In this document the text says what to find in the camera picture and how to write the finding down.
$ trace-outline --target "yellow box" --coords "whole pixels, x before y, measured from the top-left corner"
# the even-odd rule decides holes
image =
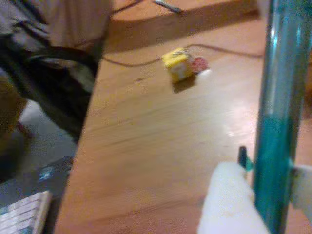
[[[162,56],[162,62],[168,69],[172,83],[177,83],[193,75],[189,55],[184,48],[177,48]]]

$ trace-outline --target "white keyboard keys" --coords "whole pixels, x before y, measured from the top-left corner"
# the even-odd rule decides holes
[[[8,234],[13,234],[13,233],[16,233],[17,231],[18,231],[17,226],[12,226],[12,227],[7,229]]]
[[[9,213],[5,213],[0,216],[0,222],[3,222],[9,218]]]
[[[39,205],[40,205],[39,201],[33,201],[33,202],[31,202],[31,203],[28,203],[28,204],[25,205],[25,206],[19,207],[18,213],[19,213],[19,214],[22,214],[22,213],[25,213],[25,212],[30,211],[30,210],[32,210],[32,209],[36,209],[36,208],[39,207]]]
[[[8,213],[8,215],[9,215],[9,218],[13,218],[13,217],[18,215],[18,211],[17,210],[12,210],[12,211],[10,211]]]
[[[8,210],[9,211],[16,210],[17,208],[18,208],[18,203],[17,202],[12,203],[11,205],[8,206]]]
[[[26,213],[22,213],[19,215],[19,221],[21,222],[21,221],[30,219],[32,217],[35,217],[36,213],[37,213],[37,210],[31,210],[31,211],[28,211]]]
[[[27,198],[24,198],[23,200],[20,200],[19,201],[19,206],[24,206],[26,204],[30,203],[30,198],[27,197]]]
[[[23,221],[22,223],[17,224],[18,230],[27,228],[27,227],[33,227],[34,226],[34,220],[28,219],[26,221]]]
[[[30,196],[30,201],[33,202],[33,201],[37,201],[37,200],[40,200],[41,198],[41,193],[36,193],[32,196]]]
[[[8,220],[1,222],[0,230],[5,229],[9,226]]]
[[[0,209],[0,234],[41,234],[51,194],[37,193]]]
[[[8,219],[8,226],[16,225],[19,222],[19,218],[16,216],[14,218]]]

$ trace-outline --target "black cable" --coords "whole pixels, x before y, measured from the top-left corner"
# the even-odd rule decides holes
[[[128,9],[128,8],[131,8],[131,7],[133,7],[133,6],[135,6],[135,5],[139,4],[139,3],[141,3],[141,2],[143,2],[143,0],[136,0],[135,2],[130,3],[129,5],[126,5],[126,6],[122,7],[122,8],[119,8],[119,9],[117,9],[117,10],[114,10],[114,11],[113,11],[113,14],[116,14],[116,13],[119,13],[119,12],[121,12],[121,11],[124,11],[124,10],[126,10],[126,9]]]
[[[262,55],[254,55],[254,54],[249,54],[249,53],[244,53],[244,52],[239,52],[239,51],[233,51],[233,50],[229,50],[229,49],[225,49],[225,48],[221,48],[221,47],[217,47],[217,46],[204,45],[204,44],[190,44],[190,45],[185,46],[184,48],[190,49],[191,47],[202,47],[205,49],[215,50],[215,51],[228,53],[228,54],[235,54],[235,55],[239,55],[239,56],[250,57],[253,59],[258,59],[258,58],[263,57]],[[109,63],[116,64],[116,65],[123,66],[123,67],[142,67],[142,66],[146,66],[146,65],[149,65],[151,63],[154,63],[154,62],[161,61],[161,58],[156,58],[154,60],[144,62],[144,63],[131,64],[131,63],[123,63],[123,62],[114,61],[114,60],[111,60],[105,56],[103,56],[102,59],[109,62]]]

